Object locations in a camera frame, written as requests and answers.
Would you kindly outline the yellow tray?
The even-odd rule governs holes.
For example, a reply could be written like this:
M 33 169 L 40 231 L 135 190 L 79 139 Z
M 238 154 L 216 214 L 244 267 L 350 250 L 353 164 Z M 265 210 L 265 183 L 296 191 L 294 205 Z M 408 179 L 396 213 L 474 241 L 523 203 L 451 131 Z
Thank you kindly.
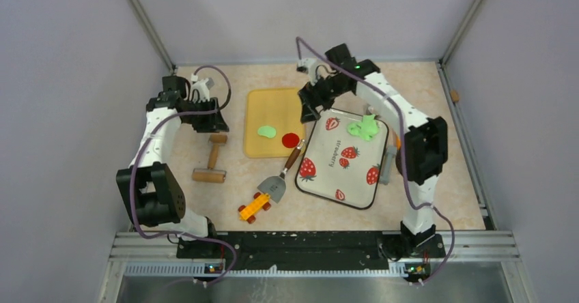
M 285 148 L 282 136 L 296 133 L 305 137 L 305 125 L 300 122 L 302 105 L 297 87 L 254 89 L 246 99 L 243 150 L 249 158 L 288 157 L 293 148 Z M 257 134 L 260 126 L 276 128 L 277 135 L 267 139 Z

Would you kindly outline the green dough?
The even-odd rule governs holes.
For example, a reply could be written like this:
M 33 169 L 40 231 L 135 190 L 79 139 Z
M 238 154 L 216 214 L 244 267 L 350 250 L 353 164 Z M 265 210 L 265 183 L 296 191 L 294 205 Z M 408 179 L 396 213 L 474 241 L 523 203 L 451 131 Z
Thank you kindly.
M 364 141 L 371 141 L 380 133 L 380 127 L 378 126 L 375 115 L 363 115 L 363 118 L 360 121 L 348 124 L 347 132 L 352 136 L 363 139 Z

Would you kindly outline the round green dough wrapper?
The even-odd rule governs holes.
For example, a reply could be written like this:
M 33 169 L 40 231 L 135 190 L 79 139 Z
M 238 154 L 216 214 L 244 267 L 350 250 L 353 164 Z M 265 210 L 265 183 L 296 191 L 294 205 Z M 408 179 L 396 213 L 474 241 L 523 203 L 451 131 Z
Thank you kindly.
M 277 130 L 272 126 L 260 126 L 257 129 L 257 134 L 267 139 L 273 139 L 277 135 Z

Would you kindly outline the white strawberry tray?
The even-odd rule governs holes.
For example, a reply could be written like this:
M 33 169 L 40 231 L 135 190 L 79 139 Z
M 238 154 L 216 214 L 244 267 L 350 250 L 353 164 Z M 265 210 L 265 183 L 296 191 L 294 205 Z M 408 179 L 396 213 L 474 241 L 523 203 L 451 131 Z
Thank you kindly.
M 357 210 L 372 206 L 389 128 L 376 120 L 378 133 L 366 141 L 348 132 L 349 125 L 362 120 L 362 115 L 338 109 L 321 113 L 296 174 L 299 191 Z

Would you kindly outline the wooden rolling pin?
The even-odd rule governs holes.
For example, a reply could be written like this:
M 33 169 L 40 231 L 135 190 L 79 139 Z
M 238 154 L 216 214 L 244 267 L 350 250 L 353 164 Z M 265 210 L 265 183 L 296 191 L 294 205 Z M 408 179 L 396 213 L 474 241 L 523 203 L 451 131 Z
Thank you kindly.
M 192 180 L 195 182 L 223 184 L 226 179 L 227 172 L 224 170 L 217 170 L 216 162 L 219 156 L 220 147 L 227 143 L 228 136 L 226 134 L 211 134 L 208 142 L 211 145 L 211 150 L 208 156 L 207 167 L 204 169 L 196 168 L 192 173 Z

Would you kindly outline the metal scraper brown handle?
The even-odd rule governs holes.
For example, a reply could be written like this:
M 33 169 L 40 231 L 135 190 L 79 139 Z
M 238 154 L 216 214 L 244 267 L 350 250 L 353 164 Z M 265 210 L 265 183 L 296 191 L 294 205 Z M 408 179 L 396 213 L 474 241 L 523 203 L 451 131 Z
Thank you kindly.
M 257 189 L 264 194 L 269 194 L 270 199 L 275 203 L 279 203 L 285 194 L 287 185 L 285 181 L 285 176 L 287 172 L 297 161 L 299 155 L 305 146 L 305 139 L 301 139 L 297 146 L 292 150 L 291 154 L 287 158 L 283 168 L 278 175 L 273 175 L 267 177 L 258 186 Z

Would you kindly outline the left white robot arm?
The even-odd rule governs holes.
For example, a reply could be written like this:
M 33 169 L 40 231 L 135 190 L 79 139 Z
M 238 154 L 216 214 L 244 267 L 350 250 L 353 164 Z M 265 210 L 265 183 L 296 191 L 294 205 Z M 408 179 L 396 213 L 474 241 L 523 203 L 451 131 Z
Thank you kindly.
M 214 81 L 177 75 L 162 79 L 163 89 L 145 106 L 145 130 L 136 155 L 115 180 L 131 223 L 138 229 L 158 227 L 177 236 L 193 235 L 193 249 L 202 257 L 216 254 L 219 240 L 208 217 L 186 206 L 186 198 L 169 167 L 181 125 L 198 133 L 228 132 L 218 98 L 210 95 Z

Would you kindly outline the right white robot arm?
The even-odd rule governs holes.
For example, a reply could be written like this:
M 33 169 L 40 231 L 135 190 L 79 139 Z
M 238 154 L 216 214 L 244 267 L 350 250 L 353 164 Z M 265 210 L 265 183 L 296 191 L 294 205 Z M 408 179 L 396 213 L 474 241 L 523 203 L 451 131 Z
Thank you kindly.
M 296 69 L 309 77 L 298 92 L 302 123 L 317 121 L 337 97 L 351 92 L 373 107 L 397 135 L 401 145 L 397 169 L 408 201 L 401 222 L 400 246 L 406 255 L 418 257 L 436 234 L 435 190 L 448 160 L 446 120 L 430 117 L 409 103 L 373 61 L 357 61 L 346 44 L 335 46 L 324 55 L 299 57 Z

